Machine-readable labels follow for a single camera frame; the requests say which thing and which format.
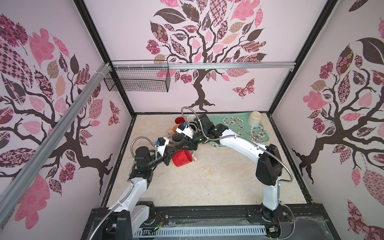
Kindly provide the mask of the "dark grey mug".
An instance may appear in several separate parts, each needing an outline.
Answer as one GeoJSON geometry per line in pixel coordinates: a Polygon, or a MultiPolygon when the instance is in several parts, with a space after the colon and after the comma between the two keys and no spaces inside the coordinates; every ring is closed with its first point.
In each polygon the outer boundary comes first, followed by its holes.
{"type": "Polygon", "coordinates": [[[184,138],[185,138],[184,134],[174,133],[172,135],[172,141],[174,144],[178,144],[178,143],[182,142],[184,140],[184,138]]]}

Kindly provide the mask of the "peach and cream mug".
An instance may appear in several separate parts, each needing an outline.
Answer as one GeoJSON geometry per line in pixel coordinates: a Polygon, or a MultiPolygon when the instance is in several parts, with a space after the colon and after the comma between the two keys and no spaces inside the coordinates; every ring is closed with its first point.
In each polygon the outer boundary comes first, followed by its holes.
{"type": "Polygon", "coordinates": [[[172,128],[168,130],[168,135],[172,136],[174,133],[176,133],[178,127],[179,127],[179,124],[174,124],[172,128]]]}

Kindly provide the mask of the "pale pink mug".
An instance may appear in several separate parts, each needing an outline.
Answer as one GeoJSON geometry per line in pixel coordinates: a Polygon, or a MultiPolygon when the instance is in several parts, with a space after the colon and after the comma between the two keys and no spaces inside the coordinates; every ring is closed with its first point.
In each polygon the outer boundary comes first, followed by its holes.
{"type": "Polygon", "coordinates": [[[193,161],[197,161],[197,157],[195,156],[195,151],[190,151],[193,161]]]}

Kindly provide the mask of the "white mug red inside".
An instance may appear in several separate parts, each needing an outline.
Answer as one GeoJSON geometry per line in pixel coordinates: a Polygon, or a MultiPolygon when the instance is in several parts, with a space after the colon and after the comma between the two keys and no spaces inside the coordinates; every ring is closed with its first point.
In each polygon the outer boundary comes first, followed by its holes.
{"type": "Polygon", "coordinates": [[[175,124],[177,124],[177,125],[184,124],[185,122],[186,122],[186,120],[183,117],[177,117],[175,119],[175,124]]]}

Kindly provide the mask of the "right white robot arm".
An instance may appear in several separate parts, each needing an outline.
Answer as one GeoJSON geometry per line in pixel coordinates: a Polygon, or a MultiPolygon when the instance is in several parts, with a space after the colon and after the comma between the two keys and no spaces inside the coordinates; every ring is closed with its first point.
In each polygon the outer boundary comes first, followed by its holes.
{"type": "Polygon", "coordinates": [[[280,204],[280,181],[283,173],[277,147],[256,144],[223,124],[214,125],[205,114],[197,116],[194,121],[195,127],[190,123],[183,123],[177,128],[177,133],[189,139],[187,146],[195,150],[198,144],[215,142],[252,160],[257,166],[256,178],[263,185],[262,205],[271,212],[275,211],[280,204]]]}

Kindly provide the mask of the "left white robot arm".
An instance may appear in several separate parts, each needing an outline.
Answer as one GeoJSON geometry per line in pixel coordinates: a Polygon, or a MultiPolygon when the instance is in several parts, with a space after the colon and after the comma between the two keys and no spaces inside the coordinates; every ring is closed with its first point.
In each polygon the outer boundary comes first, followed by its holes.
{"type": "Polygon", "coordinates": [[[169,163],[173,151],[155,145],[154,150],[140,147],[134,153],[134,164],[128,178],[128,187],[118,200],[108,208],[106,215],[95,220],[90,240],[101,240],[108,228],[116,225],[116,240],[131,240],[141,225],[153,220],[153,204],[140,202],[154,175],[154,169],[163,162],[169,163]]]}

